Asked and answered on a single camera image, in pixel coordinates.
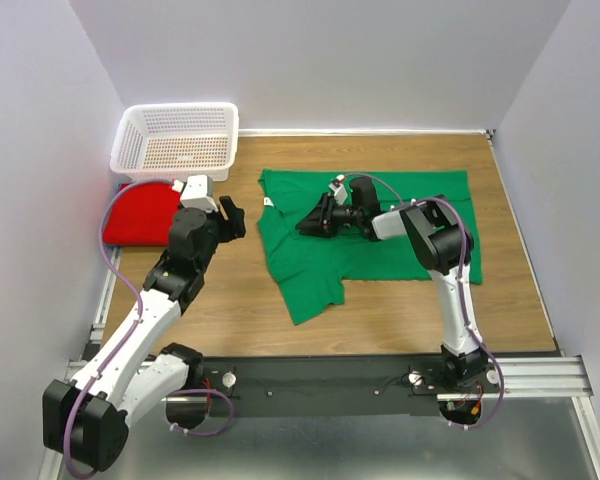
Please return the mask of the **green t shirt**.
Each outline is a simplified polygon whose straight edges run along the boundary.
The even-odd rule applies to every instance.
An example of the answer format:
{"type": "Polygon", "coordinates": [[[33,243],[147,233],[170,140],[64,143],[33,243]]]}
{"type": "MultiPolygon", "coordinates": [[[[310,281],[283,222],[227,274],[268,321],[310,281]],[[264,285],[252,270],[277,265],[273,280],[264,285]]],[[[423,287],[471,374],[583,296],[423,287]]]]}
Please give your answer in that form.
{"type": "MultiPolygon", "coordinates": [[[[464,170],[377,171],[381,206],[442,194],[472,234],[478,232],[468,174],[464,170]]],[[[265,169],[259,178],[266,204],[258,221],[267,267],[279,286],[294,324],[302,324],[345,302],[345,280],[410,281],[429,275],[405,237],[380,242],[355,228],[333,238],[305,236],[296,225],[326,192],[335,172],[265,169]]]]}

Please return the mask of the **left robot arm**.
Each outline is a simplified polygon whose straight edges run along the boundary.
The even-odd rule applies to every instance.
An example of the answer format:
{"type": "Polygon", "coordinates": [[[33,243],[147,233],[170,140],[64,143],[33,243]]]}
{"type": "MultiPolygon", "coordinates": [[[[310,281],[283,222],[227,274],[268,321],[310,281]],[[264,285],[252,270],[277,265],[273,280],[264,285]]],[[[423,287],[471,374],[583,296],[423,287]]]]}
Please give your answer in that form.
{"type": "Polygon", "coordinates": [[[74,478],[109,469],[131,428],[163,398],[216,395],[205,387],[203,357],[193,349],[172,344],[151,366],[141,365],[201,291],[218,245],[245,236],[244,216],[228,196],[210,211],[179,208],[166,249],[109,342],[70,379],[54,380],[45,389],[43,443],[62,454],[74,478]]]}

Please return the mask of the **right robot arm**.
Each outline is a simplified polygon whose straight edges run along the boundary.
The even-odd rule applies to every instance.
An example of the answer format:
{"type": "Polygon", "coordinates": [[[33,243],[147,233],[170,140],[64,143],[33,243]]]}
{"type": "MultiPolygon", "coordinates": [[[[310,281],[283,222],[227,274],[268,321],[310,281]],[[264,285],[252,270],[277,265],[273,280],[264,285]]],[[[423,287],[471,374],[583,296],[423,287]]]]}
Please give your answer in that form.
{"type": "Polygon", "coordinates": [[[489,359],[475,319],[470,289],[474,239],[443,195],[413,199],[384,210],[370,174],[335,177],[329,191],[297,224],[302,235],[332,238],[355,227],[369,241],[409,239],[416,260],[433,280],[443,318],[440,379],[460,392],[486,372],[489,359]]]}

